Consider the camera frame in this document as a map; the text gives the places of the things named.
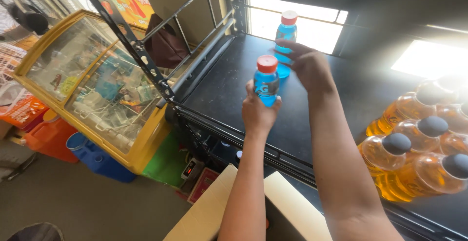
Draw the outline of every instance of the hand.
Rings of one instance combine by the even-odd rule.
[[[330,66],[325,56],[312,48],[292,41],[278,39],[276,43],[292,50],[282,54],[294,61],[292,65],[284,64],[294,70],[307,93],[321,93],[336,90],[331,76]]]
[[[246,135],[264,136],[266,139],[281,107],[281,97],[277,96],[272,107],[266,107],[254,91],[254,80],[247,82],[245,89],[247,90],[247,97],[242,103],[245,133]]]

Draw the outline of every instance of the forearm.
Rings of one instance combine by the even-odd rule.
[[[247,134],[218,240],[265,240],[263,151],[268,134]]]
[[[313,168],[325,214],[342,220],[383,214],[375,185],[349,130],[336,90],[309,95]]]

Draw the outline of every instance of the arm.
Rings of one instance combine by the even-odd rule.
[[[281,98],[265,107],[254,92],[254,83],[246,85],[247,98],[242,106],[245,140],[242,159],[224,210],[219,241],[265,240],[265,192],[263,189],[263,151],[268,133],[281,107]]]
[[[402,241],[354,143],[325,57],[300,44],[280,43],[293,50],[292,69],[308,93],[313,169],[333,240]]]

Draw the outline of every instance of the open cardboard box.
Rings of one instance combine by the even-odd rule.
[[[237,169],[232,164],[219,175],[167,234],[165,241],[211,241],[218,236]],[[279,172],[264,179],[265,196],[307,241],[331,241],[323,215]]]

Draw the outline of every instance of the green panel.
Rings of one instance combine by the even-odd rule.
[[[179,142],[170,132],[141,175],[178,188],[184,182],[180,176],[187,166],[186,154],[186,151],[179,151]]]

